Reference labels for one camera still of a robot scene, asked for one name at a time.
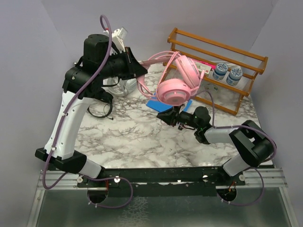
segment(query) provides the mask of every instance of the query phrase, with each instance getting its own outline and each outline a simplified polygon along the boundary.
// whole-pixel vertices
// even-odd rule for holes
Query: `blue card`
[[[192,104],[192,100],[189,100],[185,109],[183,111],[187,111],[188,108],[190,107],[190,105]],[[156,110],[158,112],[162,112],[162,111],[165,111],[165,110],[168,110],[170,108],[172,108],[172,105],[166,105],[164,103],[161,103],[159,101],[148,101],[147,104],[146,104],[149,108],[153,109],[153,110]]]

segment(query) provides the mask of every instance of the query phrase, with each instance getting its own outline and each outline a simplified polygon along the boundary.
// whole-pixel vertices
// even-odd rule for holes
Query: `wooden rack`
[[[256,66],[253,66],[251,64],[244,63],[243,61],[238,61],[238,60],[235,60],[235,59],[232,59],[232,58],[229,58],[229,57],[211,52],[209,50],[201,49],[201,48],[195,47],[193,45],[178,41],[177,40],[177,34],[187,36],[189,38],[201,41],[203,43],[210,44],[212,46],[220,47],[220,48],[226,49],[226,50],[231,51],[231,52],[235,52],[237,54],[242,55],[245,58],[252,58],[252,59],[258,60],[258,62],[260,62],[260,64],[259,64],[259,66],[256,67]],[[186,51],[181,51],[180,49],[177,49],[176,46],[181,46],[182,49],[184,49],[184,48],[186,50],[190,49],[190,50],[202,53],[203,55],[206,55],[206,56],[211,56],[213,58],[220,59],[220,60],[225,61],[225,62],[233,63],[235,65],[241,66],[243,69],[248,69],[248,71],[250,71],[250,73],[252,75],[250,75],[250,73],[249,74],[244,73],[243,77],[241,79],[242,83],[241,84],[239,83],[236,86],[231,86],[231,85],[227,84],[226,80],[215,80],[212,77],[212,73],[210,73],[207,77],[204,77],[204,79],[203,79],[207,82],[213,83],[213,84],[215,84],[217,86],[220,86],[220,87],[224,87],[228,90],[231,90],[231,91],[236,92],[236,93],[239,94],[239,99],[238,99],[238,102],[235,106],[235,109],[230,109],[230,108],[226,108],[222,105],[215,104],[216,108],[218,108],[220,110],[223,110],[223,111],[226,111],[226,112],[228,112],[230,114],[233,114],[233,115],[236,115],[238,113],[239,107],[241,105],[241,102],[242,102],[244,96],[249,96],[250,91],[252,89],[252,85],[253,85],[257,75],[262,74],[264,72],[264,70],[266,68],[266,64],[267,64],[267,59],[268,59],[268,57],[262,57],[262,56],[250,53],[248,51],[244,51],[244,50],[241,50],[241,49],[238,49],[238,48],[235,48],[235,47],[232,47],[232,46],[228,46],[228,45],[225,45],[225,44],[222,44],[222,43],[210,40],[210,39],[206,39],[204,37],[201,37],[201,36],[186,32],[186,31],[178,30],[177,28],[174,28],[172,30],[172,32],[170,33],[170,35],[167,39],[167,42],[171,44],[170,49],[172,51],[179,51],[181,54],[186,55],[189,58],[196,59],[198,61],[204,61],[204,62],[207,62],[207,63],[212,64],[212,65],[216,65],[215,62],[212,62],[208,59],[195,56],[193,54],[187,53]],[[166,75],[164,76],[163,80],[165,80],[165,78],[167,77],[167,75],[169,74],[171,69],[176,69],[176,66],[174,66],[172,64],[169,66],[169,69],[167,70]],[[195,97],[195,100],[206,103],[208,105],[212,104],[210,102],[210,100],[207,100],[207,99],[204,99],[204,98],[201,98],[201,97],[198,97],[198,96]]]

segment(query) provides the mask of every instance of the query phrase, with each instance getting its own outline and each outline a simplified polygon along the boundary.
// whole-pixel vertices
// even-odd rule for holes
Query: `white wall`
[[[278,146],[297,218],[303,226],[303,1],[280,0],[251,51],[268,56],[252,98],[262,128]]]
[[[72,60],[39,0],[0,1],[0,226],[24,227]]]
[[[105,14],[113,29],[124,26],[125,44],[137,59],[170,48],[174,27],[249,50],[277,0],[42,0],[74,60],[83,41],[102,31]]]

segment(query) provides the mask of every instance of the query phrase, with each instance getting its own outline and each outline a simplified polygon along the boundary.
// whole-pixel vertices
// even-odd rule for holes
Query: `blue container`
[[[238,84],[239,80],[242,78],[243,72],[239,68],[233,68],[230,73],[228,74],[228,77],[226,79],[226,82],[229,85],[235,86]]]
[[[214,69],[214,75],[213,77],[216,79],[216,80],[221,80],[225,77],[225,74],[227,73],[228,71],[228,66],[227,64],[225,63],[218,63],[216,65],[216,68]]]

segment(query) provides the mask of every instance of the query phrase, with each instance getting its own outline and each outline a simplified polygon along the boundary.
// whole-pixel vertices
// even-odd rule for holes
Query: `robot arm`
[[[103,167],[87,159],[86,155],[74,150],[74,144],[79,131],[83,116],[92,103],[93,98],[100,92],[105,92],[102,87],[103,80],[110,77],[119,79],[133,79],[147,74],[147,69],[143,67],[133,56],[129,47],[124,47],[123,43],[112,44],[115,53],[109,56],[105,66],[97,77],[90,83],[83,92],[72,103],[67,113],[64,113],[66,105],[73,99],[80,88],[91,78],[105,57],[109,38],[106,35],[90,35],[84,41],[84,54],[75,67],[68,70],[65,74],[63,83],[62,103],[59,115],[53,129],[52,135],[44,148],[36,150],[35,156],[46,161],[52,150],[52,144],[56,137],[57,129],[61,124],[64,114],[65,120],[60,126],[61,131],[56,138],[56,148],[52,152],[50,163],[56,168],[77,174],[97,178],[102,172]]]
[[[194,133],[197,141],[203,144],[230,143],[238,150],[239,154],[224,163],[221,174],[224,178],[235,176],[250,167],[258,167],[274,151],[271,142],[262,134],[246,128],[214,128],[209,122],[211,116],[206,107],[199,106],[193,114],[179,112],[180,107],[172,107],[161,112],[157,118],[166,124],[176,126],[182,130],[187,126],[196,130]],[[242,124],[244,127],[263,132],[253,121],[248,120]]]

